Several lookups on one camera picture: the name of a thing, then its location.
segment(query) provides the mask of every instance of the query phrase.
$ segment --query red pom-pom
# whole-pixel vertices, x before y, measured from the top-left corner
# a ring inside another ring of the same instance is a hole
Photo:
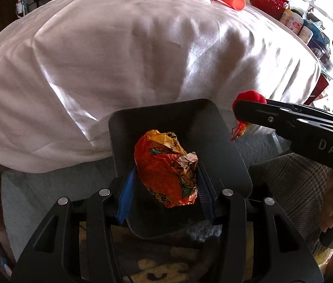
[[[258,92],[254,91],[254,90],[248,90],[248,91],[241,92],[238,94],[236,100],[232,104],[233,111],[235,111],[236,103],[241,100],[266,104],[266,99],[263,95],[259,94]],[[247,126],[249,125],[248,123],[242,122],[242,121],[238,121],[238,123],[239,123],[239,125],[232,129],[232,135],[234,135],[234,136],[231,138],[231,140],[235,140],[239,136],[243,135]]]

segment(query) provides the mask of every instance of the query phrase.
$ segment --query silver screw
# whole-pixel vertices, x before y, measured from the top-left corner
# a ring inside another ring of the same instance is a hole
[[[223,195],[230,197],[233,195],[233,190],[226,188],[226,189],[223,189],[222,193],[223,193]]]
[[[274,204],[274,199],[273,198],[265,198],[265,203],[267,205],[273,205]]]
[[[68,198],[66,198],[66,197],[61,197],[58,200],[59,205],[64,205],[64,204],[67,204],[67,203],[68,203]]]
[[[108,190],[107,188],[101,189],[98,194],[102,197],[106,197],[108,195],[110,195],[110,190]]]
[[[305,120],[305,119],[298,118],[297,120],[300,122],[303,122],[303,123],[309,123],[308,120]]]

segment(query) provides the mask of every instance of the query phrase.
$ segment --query gray rug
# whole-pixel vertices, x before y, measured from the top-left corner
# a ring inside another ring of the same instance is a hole
[[[236,144],[247,167],[279,154],[271,135],[242,136]],[[284,142],[283,149],[288,147]],[[62,196],[71,200],[88,198],[108,186],[115,176],[112,158],[86,162],[44,174],[14,170],[2,175],[1,198],[6,230],[16,260],[44,216]]]

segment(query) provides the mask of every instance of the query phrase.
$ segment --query orange paper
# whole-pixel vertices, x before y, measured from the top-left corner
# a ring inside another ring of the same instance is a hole
[[[148,131],[135,145],[134,157],[138,178],[167,208],[194,203],[198,157],[187,154],[173,132]]]

